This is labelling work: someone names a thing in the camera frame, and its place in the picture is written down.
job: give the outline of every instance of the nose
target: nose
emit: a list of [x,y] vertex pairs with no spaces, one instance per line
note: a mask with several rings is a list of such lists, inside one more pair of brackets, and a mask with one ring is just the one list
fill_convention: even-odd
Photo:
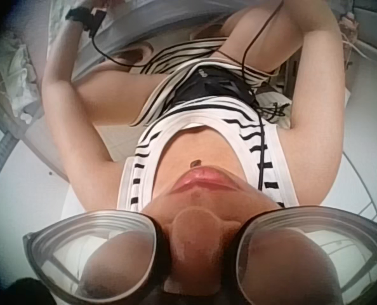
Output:
[[206,208],[182,210],[168,228],[172,270],[165,290],[185,295],[217,293],[223,250],[239,226]]

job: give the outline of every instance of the person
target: person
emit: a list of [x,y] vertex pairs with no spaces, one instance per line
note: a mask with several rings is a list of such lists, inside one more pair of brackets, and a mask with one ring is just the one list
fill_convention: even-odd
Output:
[[[165,291],[215,293],[223,249],[248,219],[320,205],[336,177],[345,76],[341,34],[327,4],[284,0],[241,70],[244,52],[278,5],[233,14],[216,34],[226,38],[218,51],[170,75],[132,74],[104,62],[72,83],[80,22],[66,21],[51,49],[43,106],[70,183],[86,211],[117,209],[121,201],[161,225],[172,259]],[[236,75],[261,83],[301,46],[291,128],[283,129],[250,107],[253,96]],[[149,126],[131,163],[114,162],[94,125],[140,123]]]

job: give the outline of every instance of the black cord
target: black cord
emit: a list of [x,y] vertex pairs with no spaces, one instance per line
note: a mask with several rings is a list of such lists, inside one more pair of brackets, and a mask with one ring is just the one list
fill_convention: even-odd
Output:
[[[276,9],[273,11],[273,13],[269,16],[269,18],[266,20],[266,22],[263,24],[262,28],[259,30],[259,32],[256,34],[256,36],[252,39],[251,43],[249,43],[248,47],[245,49],[245,52],[244,52],[244,56],[242,57],[242,62],[239,62],[238,60],[232,58],[231,56],[225,54],[224,52],[220,51],[220,50],[214,50],[215,52],[218,52],[220,54],[222,54],[223,56],[227,57],[228,59],[232,60],[233,62],[235,62],[236,64],[240,64],[241,65],[241,72],[242,72],[242,78],[243,78],[243,81],[245,83],[246,82],[246,77],[245,77],[245,61],[246,61],[246,56],[248,55],[248,52],[250,51],[252,45],[254,45],[254,43],[256,42],[256,40],[260,37],[260,35],[262,34],[262,32],[266,29],[267,25],[269,24],[269,22],[275,17],[275,15],[277,14],[277,12],[279,12],[279,10],[282,8],[283,6],[283,0],[280,2],[280,4],[276,7]],[[91,37],[91,42],[93,43],[93,46],[95,48],[95,50],[101,54],[102,56],[104,56],[106,59],[110,60],[111,62],[115,63],[115,64],[118,64],[118,65],[121,65],[121,66],[124,66],[124,67],[134,67],[134,68],[145,68],[146,66],[148,66],[148,64],[153,64],[153,61],[150,61],[148,62],[147,64],[142,64],[142,65],[132,65],[132,64],[123,64],[121,62],[118,62],[116,60],[114,60],[111,56],[105,54],[103,51],[101,51],[96,43],[95,43],[95,35]],[[252,92],[252,95],[253,95],[253,98],[256,102],[257,105],[259,105],[257,99],[256,99],[256,95],[254,93],[253,90],[251,90]],[[260,169],[259,169],[259,182],[258,182],[258,189],[261,191],[262,190],[262,187],[263,187],[263,170],[264,170],[264,167],[265,167],[265,129],[263,127],[263,122],[262,122],[262,119],[261,119],[261,113],[262,112],[265,112],[265,113],[271,113],[272,117],[275,115],[275,114],[278,114],[279,116],[282,116],[284,115],[283,113],[279,113],[277,111],[277,106],[275,107],[275,109],[269,109],[267,107],[258,107],[260,109],[260,113],[258,113],[258,118],[259,118],[259,125],[260,125],[260,130],[261,130],[261,136],[260,136],[260,141],[261,141],[261,150],[260,150]]]

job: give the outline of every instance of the thigh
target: thigh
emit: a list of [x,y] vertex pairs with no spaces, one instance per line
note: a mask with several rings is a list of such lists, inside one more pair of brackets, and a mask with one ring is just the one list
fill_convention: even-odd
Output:
[[[222,35],[228,39],[220,51],[242,62],[246,48],[278,5],[278,1],[267,1],[233,14],[222,28]],[[281,8],[250,48],[245,63],[260,71],[273,71],[297,51],[302,42],[301,31]],[[213,57],[225,58],[218,52]]]
[[99,66],[75,86],[96,125],[128,124],[138,117],[146,100],[165,74],[131,74],[118,67]]

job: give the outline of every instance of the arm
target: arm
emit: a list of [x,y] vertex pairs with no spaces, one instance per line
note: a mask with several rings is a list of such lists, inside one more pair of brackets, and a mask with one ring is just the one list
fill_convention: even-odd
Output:
[[[92,8],[91,2],[83,1]],[[114,163],[71,83],[83,25],[65,21],[46,64],[43,107],[70,183],[86,210],[116,208],[121,167]]]
[[319,205],[335,180],[343,146],[345,73],[338,24],[322,0],[284,0],[303,33],[291,129],[279,130],[301,205]]

